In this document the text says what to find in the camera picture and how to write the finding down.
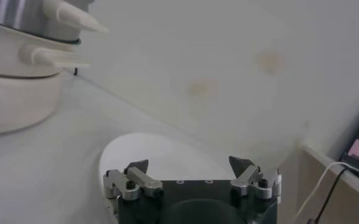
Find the white table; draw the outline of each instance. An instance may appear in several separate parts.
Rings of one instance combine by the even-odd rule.
[[[203,149],[92,83],[66,76],[50,118],[0,135],[0,224],[110,223],[102,208],[98,159],[123,134],[154,132]],[[221,162],[228,169],[227,158]]]

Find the screw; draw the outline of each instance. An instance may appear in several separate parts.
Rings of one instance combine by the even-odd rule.
[[[269,186],[269,181],[266,179],[262,179],[258,183],[259,187],[267,188]]]
[[[133,190],[135,188],[136,188],[135,182],[133,182],[131,180],[126,182],[126,189],[127,190]]]

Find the black cable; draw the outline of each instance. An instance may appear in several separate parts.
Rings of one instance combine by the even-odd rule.
[[[334,190],[335,187],[336,187],[336,184],[338,184],[338,181],[339,181],[340,177],[343,175],[343,173],[344,173],[346,170],[348,170],[348,169],[347,169],[347,168],[344,168],[344,169],[338,174],[338,176],[336,177],[335,181],[333,182],[333,185],[332,185],[332,187],[331,187],[331,190],[330,190],[330,192],[328,193],[327,199],[325,199],[325,202],[324,202],[324,204],[323,204],[323,207],[321,208],[321,210],[320,210],[318,216],[317,216],[316,219],[315,219],[315,224],[318,224],[318,223],[319,223],[320,218],[321,218],[321,216],[323,215],[323,212],[324,212],[324,210],[325,210],[325,207],[327,206],[327,204],[328,204],[328,202],[329,202],[329,200],[330,200],[330,198],[331,198],[331,195],[332,195],[332,193],[333,193],[333,190]]]

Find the white cable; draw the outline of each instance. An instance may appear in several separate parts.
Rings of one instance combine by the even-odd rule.
[[[325,168],[323,174],[321,175],[318,183],[316,184],[315,188],[313,188],[311,194],[307,197],[307,199],[305,199],[304,203],[302,204],[300,210],[298,210],[298,212],[296,213],[296,215],[294,216],[293,218],[293,221],[292,221],[292,224],[295,223],[296,219],[298,218],[298,216],[301,214],[302,210],[304,210],[304,207],[307,205],[308,201],[311,199],[311,197],[315,194],[315,192],[318,190],[320,184],[321,184],[321,181],[324,179],[327,171],[333,167],[334,165],[344,165],[344,166],[347,166],[348,168],[350,169],[353,169],[353,170],[356,170],[357,172],[359,172],[359,170],[355,167],[352,167],[351,165],[347,164],[347,163],[344,163],[344,162],[334,162],[334,163],[330,163],[327,168]]]

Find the wooden shelf edge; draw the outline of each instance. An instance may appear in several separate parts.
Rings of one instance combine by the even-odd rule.
[[[318,160],[324,167],[327,167],[330,163],[335,162],[335,160],[325,156],[309,147],[303,147],[303,151],[307,152],[311,155],[314,159]],[[330,170],[335,173],[336,175],[343,169],[340,165],[333,166]],[[341,179],[347,183],[352,189],[355,189],[359,193],[359,177],[353,174],[350,171],[346,171]]]

